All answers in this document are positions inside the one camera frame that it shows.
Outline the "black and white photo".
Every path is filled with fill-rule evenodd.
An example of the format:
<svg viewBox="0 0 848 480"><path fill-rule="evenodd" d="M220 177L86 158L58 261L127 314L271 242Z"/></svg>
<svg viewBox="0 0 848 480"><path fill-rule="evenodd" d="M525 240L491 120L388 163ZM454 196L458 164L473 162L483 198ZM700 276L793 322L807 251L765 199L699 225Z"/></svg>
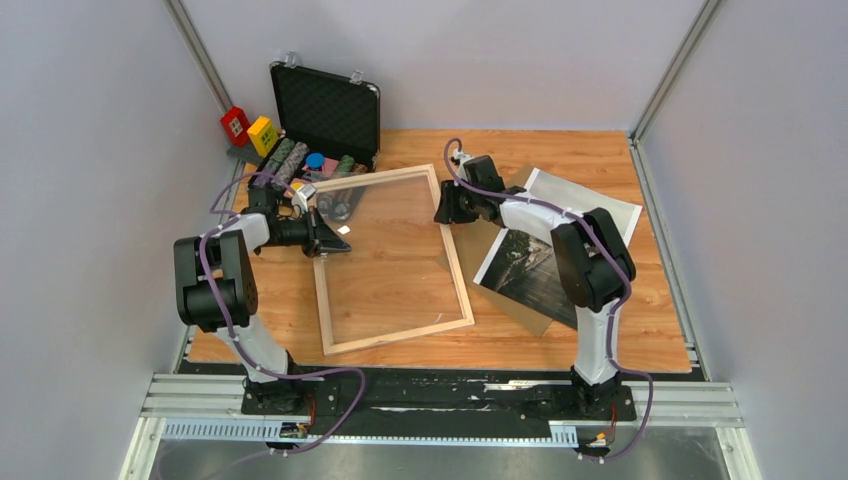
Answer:
<svg viewBox="0 0 848 480"><path fill-rule="evenodd" d="M579 330L635 278L628 246L642 208L539 168L519 196L473 281Z"/></svg>

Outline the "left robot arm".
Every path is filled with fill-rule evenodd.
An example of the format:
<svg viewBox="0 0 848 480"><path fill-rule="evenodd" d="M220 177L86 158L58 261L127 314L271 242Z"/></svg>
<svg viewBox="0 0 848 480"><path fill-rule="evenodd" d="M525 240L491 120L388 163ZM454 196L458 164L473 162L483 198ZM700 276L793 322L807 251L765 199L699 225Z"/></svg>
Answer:
<svg viewBox="0 0 848 480"><path fill-rule="evenodd" d="M283 216L281 191L260 188L252 193L258 204L230 215L202 236L174 244L180 319L224 341L246 369L246 396L283 413L298 411L307 389L291 355L258 315L259 293L249 255L264 247L288 246L299 247L308 258L351 251L311 205L315 193L311 184L295 189L294 213Z"/></svg>

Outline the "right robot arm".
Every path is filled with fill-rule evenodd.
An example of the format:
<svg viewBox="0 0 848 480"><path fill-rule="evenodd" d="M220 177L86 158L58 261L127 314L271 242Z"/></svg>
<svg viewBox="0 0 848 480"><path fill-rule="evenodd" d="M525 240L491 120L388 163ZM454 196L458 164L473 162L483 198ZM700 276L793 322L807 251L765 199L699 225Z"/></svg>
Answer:
<svg viewBox="0 0 848 480"><path fill-rule="evenodd" d="M584 417L598 416L622 387L618 320L636 276L612 214L601 207L580 213L521 187L508 188L488 156L447 149L444 163L451 177L440 185L436 222L483 219L552 247L561 286L577 317L571 403Z"/></svg>

